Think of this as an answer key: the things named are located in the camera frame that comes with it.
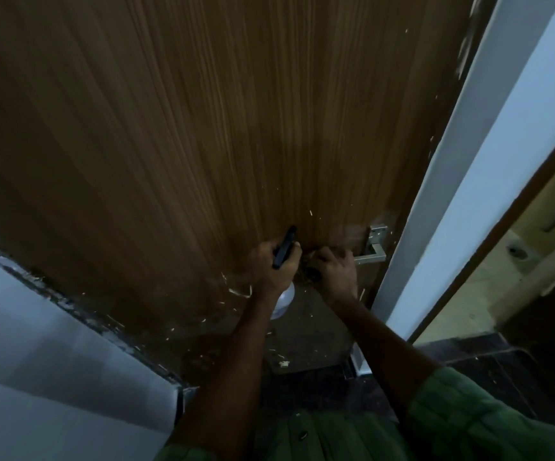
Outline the person's left hand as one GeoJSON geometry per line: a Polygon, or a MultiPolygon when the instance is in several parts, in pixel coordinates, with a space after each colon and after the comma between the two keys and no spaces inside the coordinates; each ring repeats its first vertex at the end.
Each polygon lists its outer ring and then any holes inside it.
{"type": "Polygon", "coordinates": [[[250,268],[252,297],[273,307],[275,307],[279,296],[294,280],[298,271],[298,268],[297,270],[263,269],[263,242],[252,250],[250,268]]]}

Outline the person's right hand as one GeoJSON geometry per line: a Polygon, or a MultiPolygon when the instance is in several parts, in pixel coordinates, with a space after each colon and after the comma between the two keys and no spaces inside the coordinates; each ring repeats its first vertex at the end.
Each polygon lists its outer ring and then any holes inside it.
{"type": "Polygon", "coordinates": [[[335,279],[323,279],[316,283],[324,302],[337,315],[358,304],[358,276],[354,255],[345,247],[330,247],[340,260],[340,272],[335,279]]]}

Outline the black hand tool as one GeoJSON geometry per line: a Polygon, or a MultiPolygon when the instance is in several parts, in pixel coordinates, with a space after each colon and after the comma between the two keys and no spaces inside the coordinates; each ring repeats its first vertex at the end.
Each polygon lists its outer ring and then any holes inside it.
{"type": "Polygon", "coordinates": [[[297,226],[291,225],[281,243],[273,251],[272,269],[279,270],[285,260],[289,257],[292,245],[295,243],[297,226]]]}

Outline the person's right forearm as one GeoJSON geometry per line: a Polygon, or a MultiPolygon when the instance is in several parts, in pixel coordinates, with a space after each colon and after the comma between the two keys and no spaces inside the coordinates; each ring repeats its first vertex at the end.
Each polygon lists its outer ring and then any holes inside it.
{"type": "Polygon", "coordinates": [[[442,367],[393,332],[358,300],[340,294],[328,300],[363,353],[372,375],[403,422],[427,379],[442,367]]]}

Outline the person's left forearm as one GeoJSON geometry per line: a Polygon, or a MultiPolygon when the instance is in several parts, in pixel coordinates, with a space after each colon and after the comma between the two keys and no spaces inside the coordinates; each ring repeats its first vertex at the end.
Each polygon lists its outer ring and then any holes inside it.
{"type": "Polygon", "coordinates": [[[203,449],[221,461],[247,457],[260,403],[266,333],[280,295],[276,289],[254,289],[210,380],[197,391],[169,444],[203,449]]]}

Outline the white round object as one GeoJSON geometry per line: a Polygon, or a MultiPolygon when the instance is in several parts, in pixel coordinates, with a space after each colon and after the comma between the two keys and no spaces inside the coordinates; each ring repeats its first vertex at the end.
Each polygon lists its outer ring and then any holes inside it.
{"type": "Polygon", "coordinates": [[[271,315],[271,320],[281,318],[286,313],[295,297],[295,292],[295,285],[291,282],[289,287],[279,296],[271,315]]]}

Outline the brown wooden door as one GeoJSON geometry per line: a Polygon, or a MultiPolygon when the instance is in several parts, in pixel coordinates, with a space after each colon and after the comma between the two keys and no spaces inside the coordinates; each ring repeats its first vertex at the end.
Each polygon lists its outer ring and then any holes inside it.
{"type": "Polygon", "coordinates": [[[358,267],[373,304],[496,3],[0,0],[0,263],[196,386],[250,250],[295,225],[264,367],[341,364],[306,257],[387,225],[387,260],[358,267]]]}

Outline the dark brown door jamb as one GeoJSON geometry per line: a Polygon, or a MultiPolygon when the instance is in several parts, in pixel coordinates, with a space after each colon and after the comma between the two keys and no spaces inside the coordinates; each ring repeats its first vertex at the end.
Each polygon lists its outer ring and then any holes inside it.
{"type": "Polygon", "coordinates": [[[485,257],[491,252],[504,234],[512,227],[515,221],[525,212],[525,209],[543,190],[550,179],[555,175],[555,148],[543,162],[534,176],[529,180],[512,205],[506,210],[497,224],[481,242],[470,260],[462,268],[450,286],[435,303],[430,312],[424,317],[419,326],[410,334],[407,341],[415,343],[420,335],[427,329],[437,315],[444,309],[450,299],[458,292],[466,280],[473,274],[485,257]]]}

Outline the green shirt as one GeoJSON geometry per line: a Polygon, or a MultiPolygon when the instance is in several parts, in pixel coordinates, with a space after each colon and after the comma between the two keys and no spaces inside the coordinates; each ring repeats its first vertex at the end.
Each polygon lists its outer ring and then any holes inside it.
{"type": "Polygon", "coordinates": [[[251,461],[555,461],[555,426],[442,367],[404,425],[373,412],[299,411],[257,436],[251,461]]]}

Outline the white door frame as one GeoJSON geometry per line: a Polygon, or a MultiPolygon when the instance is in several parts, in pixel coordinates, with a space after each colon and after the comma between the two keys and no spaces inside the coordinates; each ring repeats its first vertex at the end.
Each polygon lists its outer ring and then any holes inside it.
{"type": "Polygon", "coordinates": [[[498,0],[372,313],[403,339],[555,150],[555,0],[498,0]]]}

